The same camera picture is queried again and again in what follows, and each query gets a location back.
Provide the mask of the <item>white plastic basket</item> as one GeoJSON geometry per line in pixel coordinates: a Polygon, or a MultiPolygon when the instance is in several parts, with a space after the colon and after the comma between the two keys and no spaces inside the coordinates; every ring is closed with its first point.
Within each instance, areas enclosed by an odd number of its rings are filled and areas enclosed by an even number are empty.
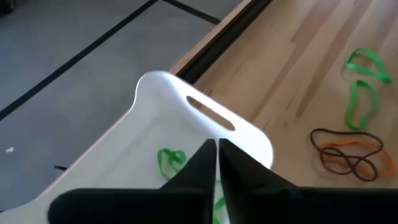
{"type": "Polygon", "coordinates": [[[175,75],[148,72],[129,111],[37,198],[0,213],[0,224],[48,224],[50,203],[72,189],[157,189],[165,183],[159,150],[191,157],[205,140],[219,138],[272,166],[272,144],[260,129],[175,75]]]}

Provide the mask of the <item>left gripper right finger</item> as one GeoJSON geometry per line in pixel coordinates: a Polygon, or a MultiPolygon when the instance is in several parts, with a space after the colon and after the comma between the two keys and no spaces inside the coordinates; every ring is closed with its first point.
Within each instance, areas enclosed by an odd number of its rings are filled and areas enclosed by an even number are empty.
{"type": "Polygon", "coordinates": [[[398,224],[397,189],[297,186],[220,139],[230,224],[398,224]]]}

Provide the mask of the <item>black rubber band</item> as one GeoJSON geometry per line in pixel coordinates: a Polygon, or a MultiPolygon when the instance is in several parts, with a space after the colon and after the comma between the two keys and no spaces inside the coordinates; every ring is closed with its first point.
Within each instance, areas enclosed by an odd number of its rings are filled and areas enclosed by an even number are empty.
{"type": "Polygon", "coordinates": [[[322,166],[328,171],[331,172],[332,174],[335,175],[348,175],[348,174],[353,174],[357,179],[363,181],[363,182],[372,182],[375,181],[379,177],[379,171],[377,167],[374,165],[373,162],[371,162],[368,157],[373,156],[379,152],[382,151],[384,147],[384,143],[375,135],[367,132],[362,132],[362,131],[332,131],[330,129],[325,129],[325,128],[316,128],[312,130],[309,134],[309,140],[312,146],[318,151],[319,153],[319,158],[322,166]],[[376,150],[373,152],[370,152],[364,156],[352,156],[345,154],[343,151],[338,149],[338,146],[342,145],[349,145],[349,144],[354,144],[354,143],[364,143],[365,139],[359,139],[359,140],[349,140],[347,143],[336,143],[333,144],[332,146],[321,146],[320,144],[317,144],[314,139],[314,135],[317,132],[324,132],[328,134],[334,134],[334,135],[340,135],[340,136],[367,136],[370,137],[371,139],[375,140],[370,141],[368,144],[372,145],[373,143],[375,144],[376,150]],[[343,165],[346,165],[348,167],[347,171],[344,172],[338,172],[331,167],[329,167],[326,164],[327,159],[337,159],[337,161],[343,162],[343,165]],[[365,171],[360,171],[359,170],[359,165],[360,163],[366,163],[370,168],[371,168],[371,174],[370,177],[368,177],[365,174],[365,171]]]}

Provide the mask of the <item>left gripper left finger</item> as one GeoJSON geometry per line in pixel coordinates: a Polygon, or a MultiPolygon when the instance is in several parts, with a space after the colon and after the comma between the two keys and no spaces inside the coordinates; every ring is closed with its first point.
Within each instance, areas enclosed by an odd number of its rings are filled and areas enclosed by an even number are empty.
{"type": "Polygon", "coordinates": [[[74,189],[54,199],[49,224],[213,224],[217,146],[207,139],[159,189],[74,189]]]}

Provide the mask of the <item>orange rubber band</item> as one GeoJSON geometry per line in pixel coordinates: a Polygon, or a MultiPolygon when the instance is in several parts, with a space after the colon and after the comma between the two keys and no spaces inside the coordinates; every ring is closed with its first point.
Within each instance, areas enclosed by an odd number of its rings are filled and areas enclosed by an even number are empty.
{"type": "Polygon", "coordinates": [[[372,182],[380,177],[388,177],[395,171],[391,155],[380,142],[360,138],[339,139],[323,142],[315,148],[319,152],[324,168],[336,175],[353,174],[359,180],[372,182]],[[340,150],[340,147],[345,146],[357,146],[371,151],[363,156],[349,155],[340,150]],[[379,153],[386,162],[386,168],[382,171],[379,171],[377,166],[369,160],[369,157],[379,153]]]}

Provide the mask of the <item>green rubber band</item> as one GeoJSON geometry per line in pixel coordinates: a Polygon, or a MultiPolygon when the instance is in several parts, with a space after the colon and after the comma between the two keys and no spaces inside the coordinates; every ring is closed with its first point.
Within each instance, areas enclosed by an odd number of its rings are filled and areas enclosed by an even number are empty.
{"type": "Polygon", "coordinates": [[[220,197],[213,206],[213,224],[220,224],[218,220],[218,212],[225,206],[224,197],[220,197]]]}
{"type": "Polygon", "coordinates": [[[157,153],[157,162],[161,176],[170,180],[180,172],[187,162],[187,156],[183,151],[163,148],[157,153]]]}
{"type": "Polygon", "coordinates": [[[348,59],[345,62],[345,67],[350,70],[355,70],[359,73],[363,73],[365,75],[369,75],[370,77],[373,77],[375,79],[380,80],[383,83],[391,83],[392,78],[390,74],[387,72],[383,61],[381,58],[374,53],[372,50],[369,49],[364,49],[364,48],[357,48],[355,49],[348,57],[348,59]],[[355,56],[358,54],[364,54],[367,58],[370,58],[371,61],[375,64],[377,71],[372,71],[370,69],[367,69],[365,67],[359,66],[355,63],[353,63],[353,59],[355,56]]]}
{"type": "Polygon", "coordinates": [[[353,131],[363,131],[366,129],[370,117],[377,111],[378,108],[379,108],[379,98],[377,91],[373,87],[373,85],[364,80],[356,80],[355,82],[352,83],[350,89],[350,100],[345,111],[345,124],[353,131]],[[369,90],[371,97],[371,107],[369,111],[366,112],[364,116],[362,116],[359,119],[359,124],[354,124],[351,118],[359,99],[358,96],[359,87],[363,87],[369,90]]]}

